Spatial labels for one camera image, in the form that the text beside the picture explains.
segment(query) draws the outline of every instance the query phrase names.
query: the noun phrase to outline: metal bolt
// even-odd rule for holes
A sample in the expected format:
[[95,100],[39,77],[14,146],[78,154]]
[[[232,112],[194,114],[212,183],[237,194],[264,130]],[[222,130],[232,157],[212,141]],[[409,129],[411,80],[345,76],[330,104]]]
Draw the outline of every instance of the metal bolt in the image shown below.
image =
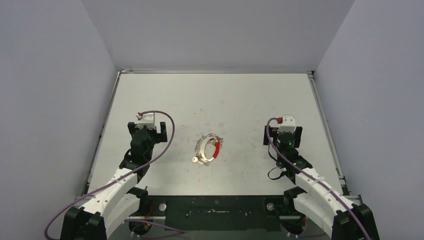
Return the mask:
[[161,203],[159,204],[159,210],[161,212],[165,211],[167,209],[167,205],[165,203]]
[[266,205],[266,209],[268,209],[269,211],[274,210],[274,203],[270,202]]

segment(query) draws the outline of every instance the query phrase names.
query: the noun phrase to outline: white table surface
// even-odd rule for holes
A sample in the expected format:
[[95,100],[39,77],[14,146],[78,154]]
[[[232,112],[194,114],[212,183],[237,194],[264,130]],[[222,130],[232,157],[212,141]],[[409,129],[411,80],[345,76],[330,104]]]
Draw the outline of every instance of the white table surface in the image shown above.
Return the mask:
[[[161,110],[175,121],[175,138],[137,185],[149,195],[281,195],[294,185],[270,180],[275,167],[263,146],[264,125],[271,117],[294,115],[303,127],[298,151],[321,176],[342,191],[336,166],[306,74],[122,74],[94,162],[89,191],[103,186],[130,148],[127,123],[136,113]],[[168,138],[171,122],[165,121]],[[209,166],[192,162],[202,135],[224,138]],[[155,145],[153,157],[166,143]],[[279,175],[278,169],[273,172]]]

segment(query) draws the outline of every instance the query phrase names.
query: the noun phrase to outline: red connector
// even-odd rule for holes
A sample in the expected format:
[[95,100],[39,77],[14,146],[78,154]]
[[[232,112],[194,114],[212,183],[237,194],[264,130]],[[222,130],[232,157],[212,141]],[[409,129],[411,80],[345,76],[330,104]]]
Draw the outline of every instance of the red connector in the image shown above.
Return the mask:
[[220,141],[215,142],[215,152],[213,153],[213,158],[216,159],[218,157],[218,154],[220,153],[221,143]]

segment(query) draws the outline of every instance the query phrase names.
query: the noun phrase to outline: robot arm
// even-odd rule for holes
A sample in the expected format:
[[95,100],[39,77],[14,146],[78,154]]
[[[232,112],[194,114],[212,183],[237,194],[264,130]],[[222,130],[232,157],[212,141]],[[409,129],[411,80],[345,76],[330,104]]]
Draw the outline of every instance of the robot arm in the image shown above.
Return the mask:
[[116,183],[81,207],[72,207],[66,212],[60,240],[106,240],[129,215],[146,211],[148,192],[135,186],[149,166],[131,172],[152,159],[155,144],[168,141],[166,125],[161,122],[160,133],[157,132],[155,114],[149,113],[140,115],[137,123],[129,122],[128,130],[131,148],[108,182]]
[[296,126],[294,116],[284,115],[277,121],[281,124],[279,127],[265,126],[263,144],[271,144],[284,157],[279,154],[276,165],[285,170],[283,175],[297,185],[284,192],[287,207],[308,216],[332,240],[366,239],[357,220],[370,239],[380,239],[369,207],[365,204],[358,206],[334,190],[324,177],[299,155],[296,148],[300,145],[303,129]]

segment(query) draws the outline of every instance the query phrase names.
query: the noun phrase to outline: white wall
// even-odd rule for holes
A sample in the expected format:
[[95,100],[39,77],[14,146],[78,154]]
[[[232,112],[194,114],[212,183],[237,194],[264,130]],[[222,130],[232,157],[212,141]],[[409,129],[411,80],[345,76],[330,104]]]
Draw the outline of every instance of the white wall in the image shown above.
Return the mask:
[[381,239],[423,239],[424,1],[356,0],[315,72],[348,186]]
[[0,239],[44,239],[81,192],[115,77],[79,0],[0,1]]
[[354,0],[82,0],[119,69],[313,70]]

